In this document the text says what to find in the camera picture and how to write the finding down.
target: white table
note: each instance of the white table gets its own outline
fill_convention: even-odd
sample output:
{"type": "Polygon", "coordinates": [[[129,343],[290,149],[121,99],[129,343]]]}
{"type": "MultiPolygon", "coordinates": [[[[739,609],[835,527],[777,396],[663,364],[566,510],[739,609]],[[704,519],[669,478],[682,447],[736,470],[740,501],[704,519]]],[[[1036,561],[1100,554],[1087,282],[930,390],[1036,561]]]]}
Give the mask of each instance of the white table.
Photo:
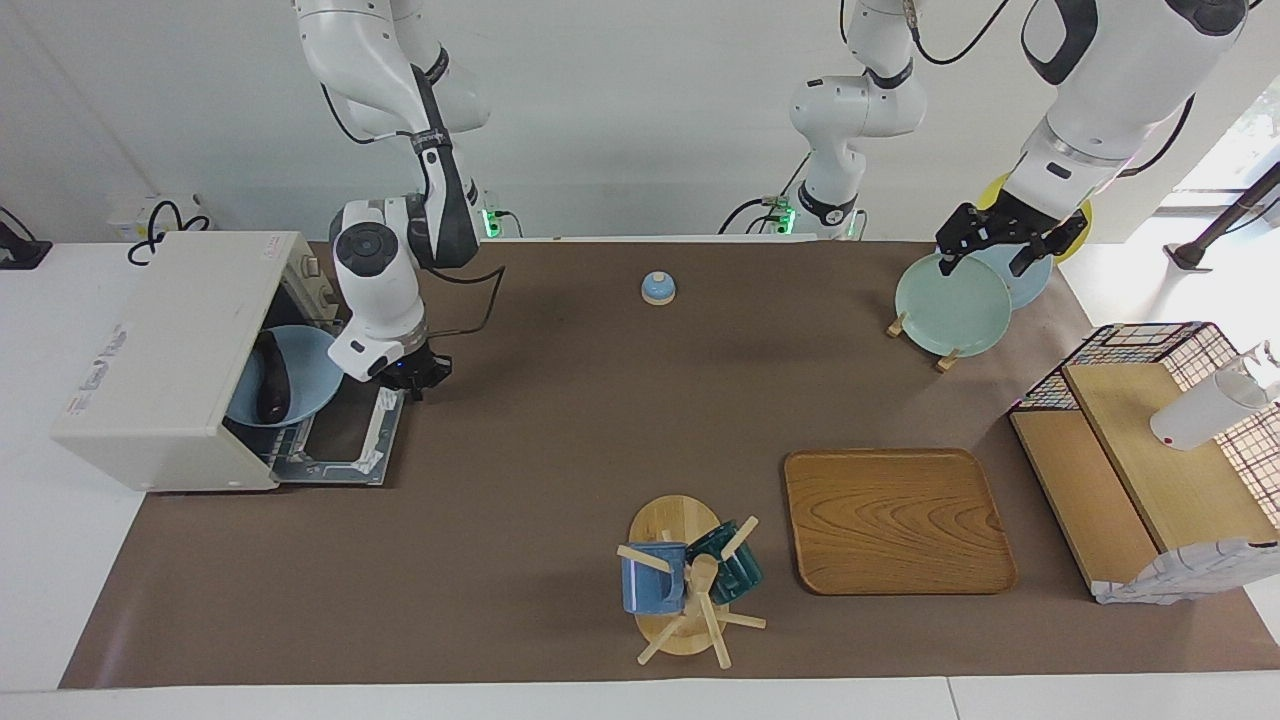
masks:
{"type": "MultiPolygon", "coordinates": [[[[119,245],[61,245],[36,272],[0,274],[0,717],[640,719],[677,706],[686,716],[735,707],[742,719],[1280,715],[1280,673],[49,692],[142,496],[47,430],[143,272],[119,245]]],[[[1266,602],[1280,632],[1280,597],[1266,602]]]]}

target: light green plate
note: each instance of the light green plate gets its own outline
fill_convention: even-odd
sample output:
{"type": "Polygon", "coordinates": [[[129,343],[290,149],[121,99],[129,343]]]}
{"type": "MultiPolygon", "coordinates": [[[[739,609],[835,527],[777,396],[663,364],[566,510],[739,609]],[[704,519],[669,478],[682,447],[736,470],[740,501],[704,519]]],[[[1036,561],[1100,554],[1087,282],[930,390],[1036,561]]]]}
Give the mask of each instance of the light green plate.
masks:
{"type": "Polygon", "coordinates": [[[1009,332],[1014,315],[1009,287],[986,264],[965,258],[951,277],[938,269],[938,256],[927,255],[902,273],[895,297],[906,313],[902,329],[913,342],[943,357],[991,350],[1009,332]]]}

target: dark green mug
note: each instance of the dark green mug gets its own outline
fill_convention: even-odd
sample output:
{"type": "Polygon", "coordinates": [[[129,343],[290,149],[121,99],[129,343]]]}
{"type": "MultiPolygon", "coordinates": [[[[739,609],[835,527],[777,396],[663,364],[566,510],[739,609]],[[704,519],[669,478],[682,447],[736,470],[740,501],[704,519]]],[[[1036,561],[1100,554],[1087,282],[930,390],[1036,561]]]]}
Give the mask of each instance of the dark green mug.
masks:
{"type": "Polygon", "coordinates": [[[728,520],[714,530],[694,541],[689,546],[686,559],[692,562],[699,555],[710,555],[719,561],[719,571],[716,574],[716,583],[712,585],[712,602],[716,605],[728,605],[755,589],[764,573],[760,564],[755,561],[751,548],[742,543],[728,560],[721,560],[721,551],[728,546],[728,541],[737,534],[737,523],[728,520]]]}

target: wooden round base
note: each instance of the wooden round base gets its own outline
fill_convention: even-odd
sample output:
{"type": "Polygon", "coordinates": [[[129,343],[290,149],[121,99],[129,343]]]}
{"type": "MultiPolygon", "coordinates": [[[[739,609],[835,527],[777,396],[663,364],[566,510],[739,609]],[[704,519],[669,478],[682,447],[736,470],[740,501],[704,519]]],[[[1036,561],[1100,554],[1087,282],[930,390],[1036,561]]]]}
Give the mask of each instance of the wooden round base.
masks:
{"type": "MultiPolygon", "coordinates": [[[[631,521],[628,542],[682,542],[691,543],[695,539],[714,530],[721,524],[719,518],[700,501],[686,495],[668,495],[654,500],[636,512],[631,521]]],[[[717,606],[719,610],[728,610],[727,605],[717,606]]],[[[644,639],[653,642],[676,615],[636,615],[636,626],[644,639]]],[[[719,624],[724,632],[724,623],[719,624]]],[[[698,655],[712,647],[712,635],[707,632],[707,623],[699,618],[676,630],[676,634],[662,644],[662,652],[667,655],[698,655]]]]}

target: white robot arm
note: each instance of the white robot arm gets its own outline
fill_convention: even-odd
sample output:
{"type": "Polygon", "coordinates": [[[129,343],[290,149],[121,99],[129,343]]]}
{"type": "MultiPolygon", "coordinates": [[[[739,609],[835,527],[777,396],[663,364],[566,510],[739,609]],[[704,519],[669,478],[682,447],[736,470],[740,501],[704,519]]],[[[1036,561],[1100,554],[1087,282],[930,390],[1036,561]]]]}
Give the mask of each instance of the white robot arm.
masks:
{"type": "Polygon", "coordinates": [[[841,237],[867,172],[860,137],[896,137],[924,120],[927,99],[913,73],[911,33],[901,0],[858,0],[847,27],[849,50],[867,70],[822,77],[796,90],[791,123],[813,149],[808,177],[787,202],[796,232],[841,237]]]}
{"type": "Polygon", "coordinates": [[[453,132],[485,124],[472,76],[449,60],[422,0],[293,0],[312,73],[375,138],[407,137],[424,193],[352,201],[330,225],[349,324],[329,356],[358,380],[420,397],[452,369],[428,346],[415,265],[460,268],[479,250],[479,191],[453,132]]]}
{"type": "Polygon", "coordinates": [[[995,205],[961,205],[938,231],[942,272],[996,243],[1027,245],[1018,275],[1065,252],[1087,225],[1080,205],[1204,82],[1247,14],[1245,0],[1037,0],[1023,49],[1057,101],[995,205]]]}

